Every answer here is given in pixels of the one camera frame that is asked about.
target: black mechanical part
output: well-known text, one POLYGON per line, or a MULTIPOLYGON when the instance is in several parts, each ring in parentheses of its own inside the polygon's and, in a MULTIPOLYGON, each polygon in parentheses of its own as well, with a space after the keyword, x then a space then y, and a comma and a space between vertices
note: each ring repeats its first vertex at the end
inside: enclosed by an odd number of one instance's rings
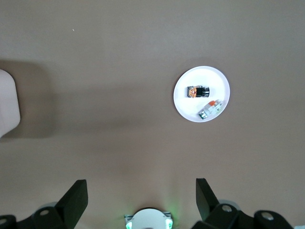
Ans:
POLYGON ((206 179, 196 180, 196 203, 202 221, 192 229, 293 229, 280 214, 257 211, 254 217, 229 204, 220 204, 206 179))
POLYGON ((0 229, 73 229, 88 205, 86 180, 77 180, 54 207, 45 207, 16 222, 13 215, 0 216, 0 229))

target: small toy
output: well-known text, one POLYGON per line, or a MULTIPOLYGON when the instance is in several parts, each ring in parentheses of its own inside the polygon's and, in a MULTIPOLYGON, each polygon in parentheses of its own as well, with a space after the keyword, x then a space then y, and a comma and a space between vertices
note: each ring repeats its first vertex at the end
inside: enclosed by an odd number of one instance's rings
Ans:
POLYGON ((216 101, 211 101, 207 105, 204 106, 204 108, 198 113, 198 115, 202 118, 205 119, 209 115, 215 115, 217 114, 221 106, 223 105, 223 102, 217 99, 216 101))
POLYGON ((190 98, 209 97, 209 95, 210 95, 209 87, 203 87, 201 85, 187 87, 187 97, 190 98))

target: white object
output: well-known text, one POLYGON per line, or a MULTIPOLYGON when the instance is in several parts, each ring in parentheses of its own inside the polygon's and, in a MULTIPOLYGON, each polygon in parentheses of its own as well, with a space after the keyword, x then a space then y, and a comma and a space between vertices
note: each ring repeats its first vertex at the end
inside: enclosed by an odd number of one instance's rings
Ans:
POLYGON ((163 213, 154 208, 138 211, 133 216, 126 216, 126 229, 172 229, 170 213, 163 213))
POLYGON ((14 79, 0 69, 0 138, 18 126, 19 122, 20 112, 14 79))
POLYGON ((192 122, 207 122, 216 118, 226 108, 230 98, 230 86, 225 75, 209 66, 199 66, 188 70, 178 80, 174 92, 173 100, 177 111, 182 117, 192 122), (202 85, 210 88, 208 98, 187 97, 187 87, 202 85), (221 110, 214 115, 202 119, 198 113, 212 100, 223 102, 221 110))

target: metal bolt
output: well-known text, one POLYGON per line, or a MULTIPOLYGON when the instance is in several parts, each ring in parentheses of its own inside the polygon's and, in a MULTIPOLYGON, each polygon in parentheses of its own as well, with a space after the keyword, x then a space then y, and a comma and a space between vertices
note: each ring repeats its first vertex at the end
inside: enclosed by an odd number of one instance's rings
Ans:
POLYGON ((45 216, 45 215, 47 215, 48 213, 49 213, 49 210, 43 210, 43 211, 41 211, 40 215, 41 215, 41 216, 45 216))
POLYGON ((264 217, 267 220, 274 220, 273 216, 268 212, 262 212, 262 217, 264 217))
POLYGON ((226 212, 231 212, 232 208, 229 205, 223 205, 223 210, 226 212))
POLYGON ((5 224, 8 220, 7 219, 0 219, 0 225, 5 224))

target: white cylindrical object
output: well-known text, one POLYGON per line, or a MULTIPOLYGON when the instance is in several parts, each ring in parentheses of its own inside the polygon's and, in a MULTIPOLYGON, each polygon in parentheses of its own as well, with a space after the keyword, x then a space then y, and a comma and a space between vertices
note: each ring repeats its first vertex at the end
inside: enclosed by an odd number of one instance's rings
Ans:
POLYGON ((0 69, 0 138, 18 126, 20 112, 13 77, 0 69))

